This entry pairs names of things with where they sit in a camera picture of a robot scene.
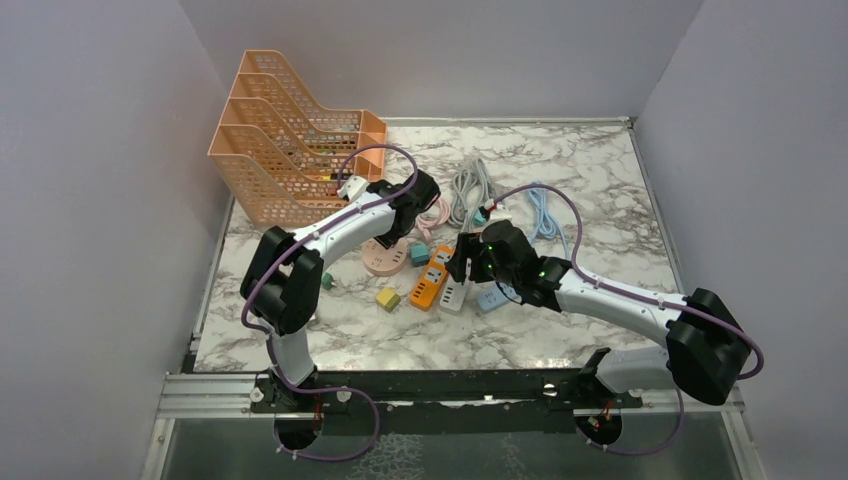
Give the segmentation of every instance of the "light blue cable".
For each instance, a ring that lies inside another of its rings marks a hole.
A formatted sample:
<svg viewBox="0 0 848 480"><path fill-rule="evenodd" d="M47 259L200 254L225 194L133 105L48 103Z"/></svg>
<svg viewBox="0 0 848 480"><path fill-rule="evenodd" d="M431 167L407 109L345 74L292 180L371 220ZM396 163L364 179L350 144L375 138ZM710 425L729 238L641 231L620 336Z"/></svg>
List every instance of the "light blue cable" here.
<svg viewBox="0 0 848 480"><path fill-rule="evenodd" d="M551 215L551 212L548 211L547 193L548 191L542 188L525 190L527 200L536 209L536 229L527 236L527 240L532 244L540 236L548 240L553 240L559 235L559 238L562 239L562 249L565 250L565 258L570 258L571 253L568 250L568 240L565 238L565 232L562 230L559 222Z"/></svg>

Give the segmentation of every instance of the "white marble table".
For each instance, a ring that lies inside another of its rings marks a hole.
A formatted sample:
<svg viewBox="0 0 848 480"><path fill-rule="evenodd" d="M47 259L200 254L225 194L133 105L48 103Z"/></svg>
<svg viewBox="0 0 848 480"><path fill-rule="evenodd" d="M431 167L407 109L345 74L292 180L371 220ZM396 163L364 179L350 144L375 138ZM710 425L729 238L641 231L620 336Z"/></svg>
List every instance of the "white marble table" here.
<svg viewBox="0 0 848 480"><path fill-rule="evenodd" d="M394 127L389 140L406 148L451 198L450 179L467 159L482 158L499 191L535 180L553 184L580 208L585 225L581 265L615 280L663 292L676 290L657 219L633 145L623 126L441 126ZM405 160L388 155L387 178L409 173ZM521 195L506 202L512 221L529 232L532 207ZM549 197L552 213L569 240L574 217ZM432 245L453 246L456 230L434 232ZM242 275L261 237L236 204L211 293L195 370L232 372L268 366L264 339L242 327ZM563 256L558 240L536 242L540 254ZM580 366L599 347L636 348L645 338L583 315L562 315L509 304L489 314L476 308L469 292L460 316L424 313L408 295L421 273L411 265L388 278L370 275L358 252L329 268L337 286L322 290L309 325L309 346L319 368L469 369ZM384 286L402 296L392 313L374 301Z"/></svg>

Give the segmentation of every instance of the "table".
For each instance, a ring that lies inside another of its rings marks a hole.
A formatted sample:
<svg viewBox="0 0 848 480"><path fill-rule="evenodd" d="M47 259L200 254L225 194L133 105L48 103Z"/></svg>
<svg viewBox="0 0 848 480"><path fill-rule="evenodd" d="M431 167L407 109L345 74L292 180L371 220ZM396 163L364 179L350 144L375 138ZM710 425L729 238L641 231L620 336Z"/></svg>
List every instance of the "table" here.
<svg viewBox="0 0 848 480"><path fill-rule="evenodd" d="M450 200L450 180L463 164L481 158L499 192L540 180L562 189L580 208L585 231L579 262L595 273L660 292L675 278L656 214L625 125L439 125L389 129L389 141L407 149ZM410 172L406 160L387 154L386 178ZM573 240L574 217L550 195L553 215ZM506 201L512 222L529 232L532 207L522 195ZM453 246L457 230L434 232L431 246ZM244 328L238 288L262 231L236 204L215 274L194 369L256 371L268 367L264 338ZM563 257L559 240L538 240L540 254ZM562 315L509 304L489 314L476 309L473 286L461 315L434 307L421 312L408 294L424 267L392 277L370 275L358 251L330 266L337 286L322 291L310 322L309 347L324 370L574 367L599 347L638 348L650 342L583 315ZM388 286L402 296L391 313L374 300Z"/></svg>

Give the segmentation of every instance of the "gray cord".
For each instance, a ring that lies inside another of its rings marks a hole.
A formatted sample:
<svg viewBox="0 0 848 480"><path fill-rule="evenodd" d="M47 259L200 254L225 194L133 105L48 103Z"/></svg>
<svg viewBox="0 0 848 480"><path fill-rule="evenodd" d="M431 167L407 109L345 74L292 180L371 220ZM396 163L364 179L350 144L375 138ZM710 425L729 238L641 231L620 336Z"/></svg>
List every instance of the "gray cord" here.
<svg viewBox="0 0 848 480"><path fill-rule="evenodd" d="M474 204L468 203L468 194L471 189L480 186L480 195ZM458 227L461 232L471 231L474 225L474 212L476 212L487 200L491 200L494 193L494 185L486 164L483 160L475 159L469 165L454 175L451 181L453 188L453 202L451 202L450 217L448 224Z"/></svg>

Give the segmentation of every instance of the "pink cord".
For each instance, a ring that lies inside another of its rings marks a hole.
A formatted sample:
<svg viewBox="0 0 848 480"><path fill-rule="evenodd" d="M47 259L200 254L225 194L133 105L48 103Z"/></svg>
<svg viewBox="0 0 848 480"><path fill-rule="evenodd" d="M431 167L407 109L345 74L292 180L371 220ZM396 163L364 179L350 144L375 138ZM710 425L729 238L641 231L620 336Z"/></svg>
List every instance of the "pink cord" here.
<svg viewBox="0 0 848 480"><path fill-rule="evenodd" d="M421 235L424 236L424 243L430 243L433 240L433 235L430 233L430 230L435 230L444 225L450 216L450 205L447 200L439 197L436 204L439 206L438 217L427 220L424 218L424 214L421 214L415 218L415 228L417 228L421 232Z"/></svg>

